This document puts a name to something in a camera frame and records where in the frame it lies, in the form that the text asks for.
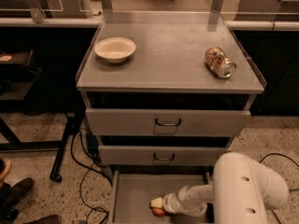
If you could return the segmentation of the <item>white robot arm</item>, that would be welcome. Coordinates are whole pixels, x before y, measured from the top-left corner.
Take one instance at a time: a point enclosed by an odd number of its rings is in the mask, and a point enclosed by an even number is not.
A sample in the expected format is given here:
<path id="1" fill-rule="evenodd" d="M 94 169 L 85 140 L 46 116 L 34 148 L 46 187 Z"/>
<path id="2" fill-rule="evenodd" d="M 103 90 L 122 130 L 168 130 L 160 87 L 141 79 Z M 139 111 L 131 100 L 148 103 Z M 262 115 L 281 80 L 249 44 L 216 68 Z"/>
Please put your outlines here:
<path id="1" fill-rule="evenodd" d="M 152 200 L 149 208 L 156 217 L 201 217 L 212 204 L 215 224 L 268 224 L 266 212 L 283 207 L 289 195 L 286 181 L 276 171 L 230 152 L 217 159 L 209 184 L 184 186 Z"/>

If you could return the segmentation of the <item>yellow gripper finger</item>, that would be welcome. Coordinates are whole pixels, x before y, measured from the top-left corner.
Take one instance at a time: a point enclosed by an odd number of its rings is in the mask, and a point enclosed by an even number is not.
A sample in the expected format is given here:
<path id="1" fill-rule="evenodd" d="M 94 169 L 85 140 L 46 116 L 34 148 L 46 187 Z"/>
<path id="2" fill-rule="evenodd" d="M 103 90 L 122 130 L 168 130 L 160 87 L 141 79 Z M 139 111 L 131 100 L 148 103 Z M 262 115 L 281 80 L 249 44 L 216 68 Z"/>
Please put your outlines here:
<path id="1" fill-rule="evenodd" d="M 155 198 L 150 201 L 150 207 L 151 208 L 164 208 L 164 199 L 162 197 Z"/>

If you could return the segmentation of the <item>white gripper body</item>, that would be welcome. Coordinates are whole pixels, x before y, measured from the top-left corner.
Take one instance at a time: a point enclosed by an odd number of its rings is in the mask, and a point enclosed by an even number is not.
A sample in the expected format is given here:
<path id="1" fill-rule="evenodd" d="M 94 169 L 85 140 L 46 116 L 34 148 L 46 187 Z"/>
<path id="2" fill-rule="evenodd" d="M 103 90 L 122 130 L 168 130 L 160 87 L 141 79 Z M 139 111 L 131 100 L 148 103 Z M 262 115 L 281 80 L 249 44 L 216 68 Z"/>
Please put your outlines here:
<path id="1" fill-rule="evenodd" d="M 163 207 L 167 213 L 178 214 L 183 212 L 183 205 L 180 203 L 176 193 L 166 194 L 163 197 Z"/>

